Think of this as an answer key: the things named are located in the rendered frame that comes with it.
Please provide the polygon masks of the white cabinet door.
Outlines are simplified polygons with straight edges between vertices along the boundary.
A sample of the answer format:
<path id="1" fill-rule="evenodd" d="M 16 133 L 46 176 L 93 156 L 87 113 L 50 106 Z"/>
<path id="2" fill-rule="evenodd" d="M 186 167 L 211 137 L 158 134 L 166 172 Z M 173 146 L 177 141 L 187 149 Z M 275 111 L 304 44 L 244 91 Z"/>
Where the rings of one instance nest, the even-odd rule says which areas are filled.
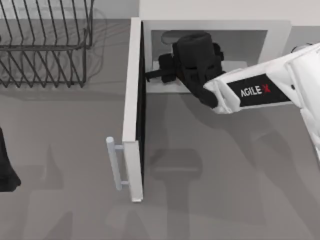
<path id="1" fill-rule="evenodd" d="M 130 36 L 125 86 L 122 143 L 130 198 L 144 199 L 144 146 L 146 120 L 146 79 L 144 24 L 139 17 L 130 20 Z"/>

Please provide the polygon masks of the white cabinet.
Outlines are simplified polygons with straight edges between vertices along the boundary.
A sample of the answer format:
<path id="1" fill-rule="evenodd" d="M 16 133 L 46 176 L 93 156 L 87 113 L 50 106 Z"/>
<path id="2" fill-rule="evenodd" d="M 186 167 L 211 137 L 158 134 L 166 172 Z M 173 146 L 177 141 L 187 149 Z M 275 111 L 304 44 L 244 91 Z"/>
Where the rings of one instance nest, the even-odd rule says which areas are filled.
<path id="1" fill-rule="evenodd" d="M 155 42 L 170 48 L 180 36 L 209 32 L 221 47 L 225 71 L 280 57 L 290 35 L 288 20 L 267 19 L 259 0 L 140 0 L 146 71 L 159 64 Z"/>

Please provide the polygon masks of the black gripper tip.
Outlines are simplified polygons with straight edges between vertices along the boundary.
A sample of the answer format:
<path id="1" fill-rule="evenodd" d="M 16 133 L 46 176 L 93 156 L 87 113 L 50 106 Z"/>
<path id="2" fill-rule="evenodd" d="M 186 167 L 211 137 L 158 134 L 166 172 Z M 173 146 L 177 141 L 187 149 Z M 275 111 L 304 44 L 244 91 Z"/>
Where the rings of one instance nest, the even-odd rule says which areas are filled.
<path id="1" fill-rule="evenodd" d="M 0 193 L 14 192 L 22 184 L 8 157 L 3 130 L 0 127 Z"/>

